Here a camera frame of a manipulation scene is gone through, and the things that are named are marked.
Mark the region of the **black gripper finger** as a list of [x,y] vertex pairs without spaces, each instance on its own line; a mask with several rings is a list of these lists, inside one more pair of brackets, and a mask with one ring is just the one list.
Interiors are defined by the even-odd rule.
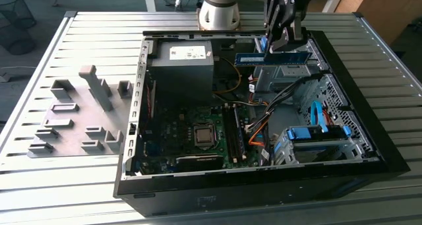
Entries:
[[308,42],[305,27],[301,26],[301,13],[295,12],[293,16],[280,24],[280,37],[274,41],[274,51],[292,51]]
[[264,1],[265,54],[283,51],[283,46],[288,43],[288,27],[295,19],[295,10],[295,0]]

